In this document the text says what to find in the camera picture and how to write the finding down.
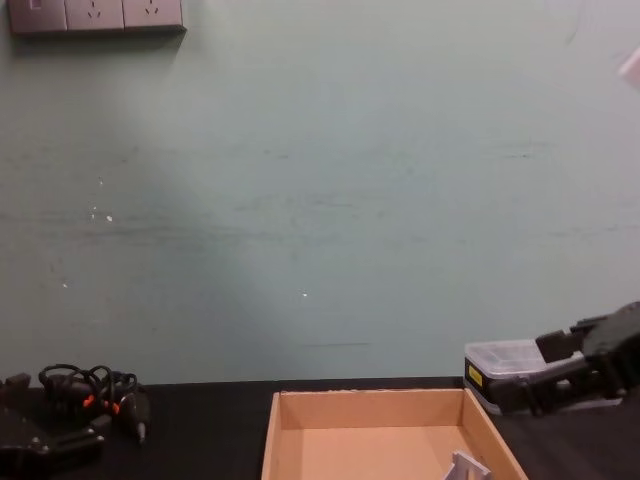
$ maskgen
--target light green wall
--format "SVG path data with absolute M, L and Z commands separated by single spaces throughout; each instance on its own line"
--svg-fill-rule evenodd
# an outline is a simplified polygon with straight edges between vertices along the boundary
M 637 299 L 637 2 L 184 3 L 0 32 L 1 376 L 454 375 Z

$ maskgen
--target black device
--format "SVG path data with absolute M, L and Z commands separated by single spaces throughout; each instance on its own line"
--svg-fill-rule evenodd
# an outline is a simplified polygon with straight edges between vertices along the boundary
M 0 382 L 0 476 L 48 475 L 98 457 L 104 437 L 92 425 L 54 436 L 18 411 L 29 383 L 24 373 Z M 97 420 L 101 425 L 110 421 Z
M 529 409 L 535 415 L 590 398 L 621 398 L 640 385 L 640 302 L 610 315 L 577 322 L 569 332 L 536 338 L 547 363 L 582 357 L 526 377 L 498 380 L 489 386 L 503 413 Z
M 145 442 L 151 422 L 149 398 L 134 374 L 104 365 L 83 370 L 56 364 L 43 369 L 38 378 L 56 411 L 88 419 L 110 415 L 141 444 Z

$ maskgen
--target yellow label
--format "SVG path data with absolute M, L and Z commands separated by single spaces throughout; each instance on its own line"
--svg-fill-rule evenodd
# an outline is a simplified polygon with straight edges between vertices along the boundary
M 482 386 L 482 375 L 480 375 L 480 372 L 473 368 L 471 365 L 469 365 L 469 376 L 474 382 Z

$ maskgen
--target open cardboard box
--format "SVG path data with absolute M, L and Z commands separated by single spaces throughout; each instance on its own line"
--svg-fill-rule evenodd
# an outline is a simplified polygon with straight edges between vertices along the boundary
M 469 390 L 276 393 L 262 480 L 442 480 L 456 450 L 527 478 Z

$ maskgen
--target electrical socket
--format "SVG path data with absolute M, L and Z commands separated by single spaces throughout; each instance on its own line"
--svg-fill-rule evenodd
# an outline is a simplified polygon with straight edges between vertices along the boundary
M 8 0 L 11 31 L 18 35 L 64 32 L 64 0 Z
M 120 0 L 65 0 L 65 3 L 69 31 L 124 30 Z
M 184 29 L 180 0 L 122 0 L 125 29 Z

